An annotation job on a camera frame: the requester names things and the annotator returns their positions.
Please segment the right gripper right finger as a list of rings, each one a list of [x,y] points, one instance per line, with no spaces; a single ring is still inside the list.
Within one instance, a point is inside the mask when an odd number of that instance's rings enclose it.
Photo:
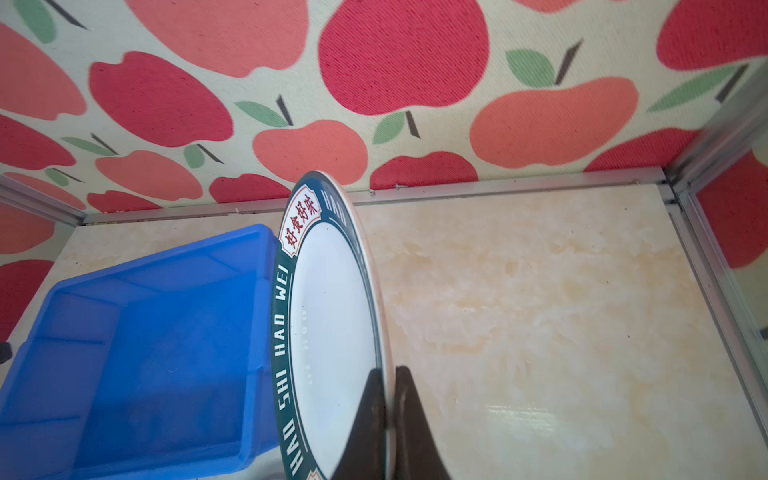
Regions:
[[[418,391],[407,366],[395,371],[395,479],[451,478],[434,442]]]

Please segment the green rim plate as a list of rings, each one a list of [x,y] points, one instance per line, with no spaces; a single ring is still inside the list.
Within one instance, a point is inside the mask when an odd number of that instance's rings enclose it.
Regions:
[[[380,289],[353,203],[324,172],[295,185],[277,233],[270,353],[286,477],[332,479],[369,372],[380,369],[390,478],[394,366]]]

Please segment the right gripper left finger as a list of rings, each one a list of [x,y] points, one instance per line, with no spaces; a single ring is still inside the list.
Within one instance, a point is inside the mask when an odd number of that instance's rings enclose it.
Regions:
[[[385,474],[386,403],[383,374],[369,372],[355,419],[333,480],[380,480]]]

